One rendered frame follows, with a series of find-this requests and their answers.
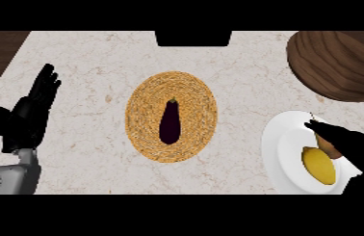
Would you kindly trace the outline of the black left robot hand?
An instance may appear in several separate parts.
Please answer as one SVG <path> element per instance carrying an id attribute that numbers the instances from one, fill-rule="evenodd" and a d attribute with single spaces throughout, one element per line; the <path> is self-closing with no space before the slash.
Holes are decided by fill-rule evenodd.
<path id="1" fill-rule="evenodd" d="M 14 108 L 0 107 L 0 137 L 3 153 L 23 148 L 36 149 L 43 142 L 49 114 L 61 86 L 55 66 L 45 64 L 28 96 L 24 96 Z"/>

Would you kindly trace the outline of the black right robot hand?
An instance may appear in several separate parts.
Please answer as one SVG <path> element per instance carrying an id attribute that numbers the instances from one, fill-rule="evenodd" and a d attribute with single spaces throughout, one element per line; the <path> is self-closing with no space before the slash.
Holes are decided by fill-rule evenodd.
<path id="1" fill-rule="evenodd" d="M 304 126 L 313 130 L 313 125 L 310 122 L 307 122 Z M 341 132 L 335 135 L 332 144 L 341 152 L 342 157 L 362 170 L 362 174 L 350 178 L 344 188 L 344 195 L 364 196 L 364 133 L 351 131 L 341 126 L 339 130 Z"/>

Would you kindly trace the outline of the yellow lemon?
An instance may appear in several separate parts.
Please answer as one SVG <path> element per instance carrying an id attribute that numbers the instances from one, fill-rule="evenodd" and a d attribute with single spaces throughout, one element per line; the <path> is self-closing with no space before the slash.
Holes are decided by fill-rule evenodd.
<path id="1" fill-rule="evenodd" d="M 304 167 L 317 181 L 325 185 L 334 185 L 336 183 L 336 169 L 325 151 L 320 148 L 306 146 L 303 161 Z"/>

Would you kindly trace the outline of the white plate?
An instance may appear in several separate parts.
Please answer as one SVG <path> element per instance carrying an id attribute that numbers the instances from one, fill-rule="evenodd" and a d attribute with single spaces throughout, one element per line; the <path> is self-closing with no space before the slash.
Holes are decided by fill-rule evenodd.
<path id="1" fill-rule="evenodd" d="M 304 147 L 317 147 L 313 131 L 304 124 L 316 118 L 310 112 L 286 111 L 266 125 L 263 131 L 263 162 L 269 178 L 280 194 L 341 195 L 350 178 L 363 171 L 342 157 L 334 161 L 336 183 L 325 185 L 308 173 L 304 167 Z"/>

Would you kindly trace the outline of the brown wooden bowl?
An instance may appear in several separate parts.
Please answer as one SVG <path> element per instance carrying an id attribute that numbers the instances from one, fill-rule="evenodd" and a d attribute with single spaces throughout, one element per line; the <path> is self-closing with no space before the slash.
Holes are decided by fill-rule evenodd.
<path id="1" fill-rule="evenodd" d="M 342 102 L 364 102 L 364 31 L 298 31 L 288 63 L 304 85 Z"/>

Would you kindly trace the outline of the brown pear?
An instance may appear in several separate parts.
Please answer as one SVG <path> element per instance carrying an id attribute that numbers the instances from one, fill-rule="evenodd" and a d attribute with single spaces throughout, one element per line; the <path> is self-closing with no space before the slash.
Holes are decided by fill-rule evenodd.
<path id="1" fill-rule="evenodd" d="M 313 125 L 319 148 L 325 151 L 332 159 L 339 159 L 342 157 L 342 154 L 332 144 L 335 135 L 341 132 L 339 126 L 334 126 L 325 122 L 320 122 L 316 120 L 316 118 L 310 120 L 310 123 Z"/>

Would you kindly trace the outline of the dark brown wooden surface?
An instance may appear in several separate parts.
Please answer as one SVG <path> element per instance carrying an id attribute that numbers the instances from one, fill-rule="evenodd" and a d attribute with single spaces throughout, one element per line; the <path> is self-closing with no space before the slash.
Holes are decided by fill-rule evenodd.
<path id="1" fill-rule="evenodd" d="M 28 31 L 0 31 L 0 76 L 18 54 L 28 35 Z"/>

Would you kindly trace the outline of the dark purple eggplant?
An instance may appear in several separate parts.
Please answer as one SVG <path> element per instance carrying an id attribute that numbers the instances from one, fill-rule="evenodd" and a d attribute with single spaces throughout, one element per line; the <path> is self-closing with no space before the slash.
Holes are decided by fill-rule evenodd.
<path id="1" fill-rule="evenodd" d="M 179 141 L 182 135 L 180 104 L 176 98 L 167 102 L 167 107 L 160 123 L 160 139 L 164 144 Z"/>

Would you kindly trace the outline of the woven straw placemat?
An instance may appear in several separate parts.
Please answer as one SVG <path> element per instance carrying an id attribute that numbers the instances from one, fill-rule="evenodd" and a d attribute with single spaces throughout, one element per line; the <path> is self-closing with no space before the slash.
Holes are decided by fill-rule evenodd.
<path id="1" fill-rule="evenodd" d="M 161 72 L 139 85 L 126 110 L 126 130 L 142 155 L 160 163 L 194 157 L 216 134 L 219 108 L 199 78 Z"/>

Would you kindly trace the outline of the black appliance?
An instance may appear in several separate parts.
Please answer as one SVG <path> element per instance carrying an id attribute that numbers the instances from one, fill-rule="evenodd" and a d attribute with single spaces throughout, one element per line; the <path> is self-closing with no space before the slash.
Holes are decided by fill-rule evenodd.
<path id="1" fill-rule="evenodd" d="M 161 47 L 223 47 L 229 46 L 230 31 L 157 31 Z"/>

